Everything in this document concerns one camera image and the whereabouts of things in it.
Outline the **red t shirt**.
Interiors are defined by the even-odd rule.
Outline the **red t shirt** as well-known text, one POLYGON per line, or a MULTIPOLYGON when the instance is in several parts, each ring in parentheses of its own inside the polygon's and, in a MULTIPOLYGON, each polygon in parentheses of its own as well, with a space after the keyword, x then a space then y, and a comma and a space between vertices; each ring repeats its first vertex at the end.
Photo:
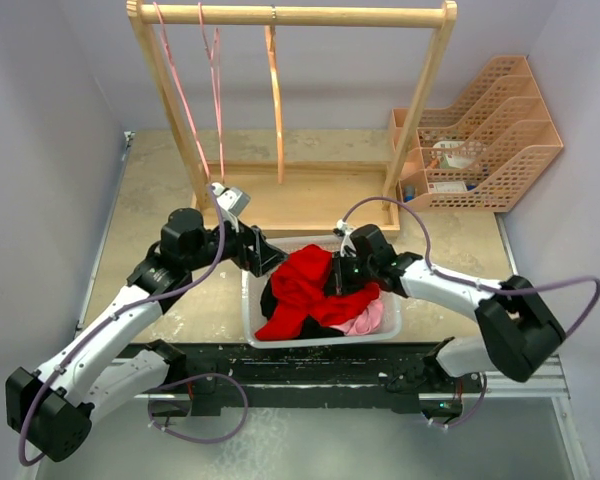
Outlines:
POLYGON ((281 337, 296 335, 307 316, 324 327, 339 325, 380 299, 380 288, 373 282, 352 295, 325 296, 324 284, 332 255, 318 245, 309 244, 291 253, 272 273, 269 280, 279 304, 273 319, 255 332, 257 340, 284 341, 281 337))

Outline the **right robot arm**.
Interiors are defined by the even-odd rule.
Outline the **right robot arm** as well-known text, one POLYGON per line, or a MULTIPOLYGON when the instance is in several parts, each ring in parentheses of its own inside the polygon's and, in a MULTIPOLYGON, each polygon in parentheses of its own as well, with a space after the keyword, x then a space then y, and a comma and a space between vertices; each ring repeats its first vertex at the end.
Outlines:
POLYGON ((566 332, 531 283, 514 275, 484 280, 428 264, 421 255, 397 253, 373 224, 354 228, 338 221, 341 240, 328 286, 349 294, 374 284, 405 299, 423 300, 460 314, 479 335, 451 337, 425 357, 425 380, 447 391, 461 376, 497 371, 523 383, 564 343, 566 332))

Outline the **wooden hanger with metal hook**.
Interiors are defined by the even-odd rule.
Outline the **wooden hanger with metal hook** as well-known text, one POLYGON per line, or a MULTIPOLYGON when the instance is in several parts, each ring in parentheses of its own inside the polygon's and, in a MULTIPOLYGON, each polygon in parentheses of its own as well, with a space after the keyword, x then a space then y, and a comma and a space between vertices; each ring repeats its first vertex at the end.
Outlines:
POLYGON ((285 151, 284 151, 284 122, 281 103, 281 91, 279 85, 279 74, 276 57, 276 20, 277 12, 274 5, 271 6, 271 23, 265 26, 265 43, 267 49, 268 65, 271 77, 272 100, 274 108, 274 121, 276 132, 276 151, 277 151, 277 182, 282 184, 284 181, 285 170, 285 151))

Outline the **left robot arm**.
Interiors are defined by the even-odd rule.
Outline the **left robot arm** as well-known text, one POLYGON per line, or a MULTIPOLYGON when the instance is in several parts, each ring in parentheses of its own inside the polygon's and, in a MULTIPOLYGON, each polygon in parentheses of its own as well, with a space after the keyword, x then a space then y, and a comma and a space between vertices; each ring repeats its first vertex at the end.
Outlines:
POLYGON ((17 368, 6 380, 6 414, 18 433, 18 460, 61 462, 85 441, 92 426, 137 394, 174 392, 192 382, 185 354, 162 340, 120 367, 112 361, 142 330, 159 320, 225 260, 262 277, 287 253, 219 207, 208 229, 192 208, 170 214, 160 238, 135 267, 109 306, 68 346, 33 371, 17 368))

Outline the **pink t shirt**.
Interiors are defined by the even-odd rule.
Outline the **pink t shirt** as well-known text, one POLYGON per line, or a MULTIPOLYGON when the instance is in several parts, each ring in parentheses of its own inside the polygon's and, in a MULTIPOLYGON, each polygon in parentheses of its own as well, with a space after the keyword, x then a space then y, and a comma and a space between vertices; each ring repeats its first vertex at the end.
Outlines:
POLYGON ((331 329, 342 332, 345 336, 364 336, 376 332, 382 323, 384 305, 380 299, 373 300, 366 309, 357 317, 331 329))

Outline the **black t shirt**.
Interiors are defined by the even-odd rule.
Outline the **black t shirt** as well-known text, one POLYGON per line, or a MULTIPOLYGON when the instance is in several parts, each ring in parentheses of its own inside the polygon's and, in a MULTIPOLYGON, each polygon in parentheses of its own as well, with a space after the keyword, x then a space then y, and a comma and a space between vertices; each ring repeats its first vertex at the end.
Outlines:
MULTIPOLYGON (((278 308, 279 301, 273 293, 271 281, 268 280, 263 292, 260 297, 260 310, 266 322, 269 323, 278 308)), ((316 338, 339 338, 344 337, 345 334, 333 327, 321 326, 316 319, 311 316, 307 316, 302 324, 301 329, 296 335, 286 335, 281 337, 281 340, 308 340, 316 338)))

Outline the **pink wire hanger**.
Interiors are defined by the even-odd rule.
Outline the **pink wire hanger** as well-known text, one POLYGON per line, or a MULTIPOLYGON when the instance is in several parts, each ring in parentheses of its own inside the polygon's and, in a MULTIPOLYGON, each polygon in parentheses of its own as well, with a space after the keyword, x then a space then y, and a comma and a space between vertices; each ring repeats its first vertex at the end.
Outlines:
POLYGON ((210 65, 212 95, 214 102, 214 111, 216 117, 217 137, 218 137, 218 154, 221 180, 225 180, 225 155, 224 155, 224 139, 223 139, 223 112, 221 100, 221 73, 220 73, 220 30, 215 27, 213 31, 212 41, 209 41, 205 29, 205 16, 203 5, 198 3, 198 17, 201 28, 202 39, 204 42, 205 52, 210 65))
POLYGON ((210 180, 210 173, 211 172, 210 172, 209 165, 208 165, 208 162, 207 162, 207 159, 206 159, 204 148, 203 148, 203 146, 202 146, 202 144, 200 142, 200 139, 199 139, 198 130, 197 130, 197 127, 196 127, 196 124, 195 124, 194 116, 193 116, 193 114, 191 112, 191 109, 190 109, 190 106, 189 106, 189 102, 187 100, 184 88, 183 88, 183 86, 181 84, 181 80, 180 80, 180 77, 179 77, 179 74, 178 74, 178 70, 177 70, 177 67, 176 67, 176 64, 175 64, 175 61, 174 61, 174 58, 173 58, 173 54, 172 54, 172 51, 171 51, 171 48, 170 48, 170 44, 169 44, 169 40, 168 40, 168 35, 167 35, 167 30, 166 30, 166 25, 165 25, 165 22, 164 22, 164 18, 163 18, 162 12, 161 12, 160 7, 157 4, 157 2, 154 1, 153 2, 153 6, 154 6, 154 9, 156 11, 158 20, 159 20, 159 25, 160 25, 160 29, 161 29, 160 30, 160 38, 161 38, 163 50, 164 50, 164 53, 166 54, 167 61, 168 61, 168 64, 169 64, 169 68, 171 70, 171 76, 172 76, 172 79, 174 81, 176 90, 177 90, 177 92, 179 94, 180 101, 181 101, 182 107, 184 109, 185 116, 186 116, 189 128, 190 128, 191 133, 193 135, 194 143, 195 143, 195 146, 196 146, 196 149, 197 149, 197 152, 198 152, 201 164, 202 164, 202 168, 203 168, 203 171, 204 171, 204 174, 205 174, 205 180, 210 180))

